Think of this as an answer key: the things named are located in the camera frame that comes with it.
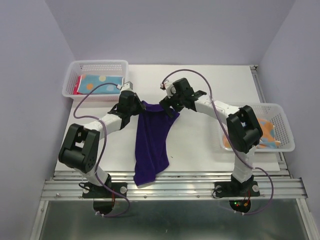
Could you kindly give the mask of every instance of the white basket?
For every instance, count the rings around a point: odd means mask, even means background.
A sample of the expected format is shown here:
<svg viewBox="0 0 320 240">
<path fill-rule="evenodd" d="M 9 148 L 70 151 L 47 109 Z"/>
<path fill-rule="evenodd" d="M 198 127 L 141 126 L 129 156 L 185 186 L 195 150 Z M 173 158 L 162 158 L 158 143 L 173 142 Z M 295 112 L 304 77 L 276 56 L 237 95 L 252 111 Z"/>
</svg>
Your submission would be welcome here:
<svg viewBox="0 0 320 240">
<path fill-rule="evenodd" d="M 274 125 L 275 140 L 281 144 L 275 149 L 257 148 L 256 152 L 291 152 L 295 149 L 294 136 L 291 132 L 287 116 L 281 106 L 274 103 L 229 103 L 230 105 L 243 107 L 248 105 L 252 107 L 255 115 L 259 119 L 265 119 Z M 222 148 L 232 151 L 223 143 L 223 131 L 219 126 L 219 141 Z"/>
<path fill-rule="evenodd" d="M 82 60 L 70 64 L 66 73 L 62 95 L 75 101 L 82 100 L 86 95 L 74 95 L 74 88 L 78 77 L 82 74 L 122 76 L 122 84 L 128 81 L 129 64 L 125 60 Z M 120 94 L 92 94 L 86 101 L 118 101 Z"/>
</svg>

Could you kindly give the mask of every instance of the wall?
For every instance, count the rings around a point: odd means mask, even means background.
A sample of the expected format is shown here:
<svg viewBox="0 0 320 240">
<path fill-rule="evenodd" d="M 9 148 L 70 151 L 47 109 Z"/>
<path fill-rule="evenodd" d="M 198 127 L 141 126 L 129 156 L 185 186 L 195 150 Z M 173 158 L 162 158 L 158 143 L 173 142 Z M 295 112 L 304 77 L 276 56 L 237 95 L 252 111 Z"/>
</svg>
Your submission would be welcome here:
<svg viewBox="0 0 320 240">
<path fill-rule="evenodd" d="M 268 102 L 280 104 L 294 135 L 289 170 L 302 177 L 320 227 L 320 1 L 297 0 L 258 68 Z"/>
<path fill-rule="evenodd" d="M 0 32 L 0 239 L 24 240 L 57 161 L 74 57 L 43 0 L 2 1 Z"/>
<path fill-rule="evenodd" d="M 294 0 L 46 0 L 75 58 L 257 64 Z"/>
</svg>

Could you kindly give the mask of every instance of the purple cloth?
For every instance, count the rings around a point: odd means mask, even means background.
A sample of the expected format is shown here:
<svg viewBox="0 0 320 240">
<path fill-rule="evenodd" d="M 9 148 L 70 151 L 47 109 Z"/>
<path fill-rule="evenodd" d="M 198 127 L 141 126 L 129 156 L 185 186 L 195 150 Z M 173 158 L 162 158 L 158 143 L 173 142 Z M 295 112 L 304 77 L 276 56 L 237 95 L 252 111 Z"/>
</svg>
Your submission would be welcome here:
<svg viewBox="0 0 320 240">
<path fill-rule="evenodd" d="M 180 115 L 172 109 L 170 118 L 159 104 L 142 101 L 146 109 L 140 113 L 135 141 L 135 175 L 137 186 L 153 182 L 156 174 L 169 166 L 166 139 L 172 124 Z"/>
</svg>

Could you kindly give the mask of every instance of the white table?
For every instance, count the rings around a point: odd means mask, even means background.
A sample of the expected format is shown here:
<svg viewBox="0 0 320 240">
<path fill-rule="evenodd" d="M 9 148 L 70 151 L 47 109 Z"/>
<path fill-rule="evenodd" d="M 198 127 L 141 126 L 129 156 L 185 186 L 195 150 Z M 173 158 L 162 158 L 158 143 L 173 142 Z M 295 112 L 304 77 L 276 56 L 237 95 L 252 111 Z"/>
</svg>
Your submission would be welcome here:
<svg viewBox="0 0 320 240">
<path fill-rule="evenodd" d="M 189 68 L 203 74 L 209 81 L 213 98 L 226 103 L 257 103 L 256 86 L 249 66 L 219 65 L 130 65 L 129 80 L 141 100 L 157 104 L 166 93 L 160 89 L 163 78 L 174 70 Z M 170 79 L 188 79 L 194 91 L 208 92 L 205 82 L 194 73 L 179 72 Z M 74 102 L 66 126 L 73 123 L 86 124 L 91 119 L 74 119 Z M 103 117 L 115 102 L 84 102 L 77 115 Z M 104 171 L 132 172 L 135 169 L 135 144 L 138 116 L 131 117 L 130 123 L 121 131 L 107 136 L 107 147 L 100 166 Z M 234 167 L 234 154 L 220 147 L 218 124 L 204 114 L 183 109 L 173 124 L 166 139 L 167 155 L 170 162 L 165 172 L 230 172 Z M 256 153 L 254 166 L 267 171 L 279 171 L 276 153 Z M 56 171 L 70 171 L 57 162 Z"/>
</svg>

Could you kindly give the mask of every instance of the folded cloth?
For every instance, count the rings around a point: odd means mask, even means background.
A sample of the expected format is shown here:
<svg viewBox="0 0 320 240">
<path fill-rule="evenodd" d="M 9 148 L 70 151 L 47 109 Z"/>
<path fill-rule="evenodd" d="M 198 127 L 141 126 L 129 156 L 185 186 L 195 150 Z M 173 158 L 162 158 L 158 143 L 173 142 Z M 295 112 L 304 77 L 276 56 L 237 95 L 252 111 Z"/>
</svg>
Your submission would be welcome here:
<svg viewBox="0 0 320 240">
<path fill-rule="evenodd" d="M 103 83 L 113 83 L 122 85 L 122 76 L 103 76 L 103 75 L 91 75 L 83 74 L 80 76 L 80 81 L 77 88 L 78 94 L 88 94 L 92 89 Z M 120 89 L 116 86 L 108 84 L 98 87 L 92 94 L 119 94 Z"/>
<path fill-rule="evenodd" d="M 257 149 L 276 149 L 280 146 L 281 142 L 277 141 L 275 138 L 275 126 L 272 122 L 265 119 L 258 118 L 258 122 L 262 129 L 263 135 L 260 138 L 260 143 L 256 146 Z M 227 138 L 223 135 L 223 145 L 226 148 L 231 148 Z"/>
<path fill-rule="evenodd" d="M 171 109 L 170 118 L 159 104 L 142 101 L 146 109 L 140 113 L 135 141 L 135 175 L 137 186 L 153 182 L 156 174 L 169 166 L 166 139 L 169 130 L 180 115 Z"/>
</svg>

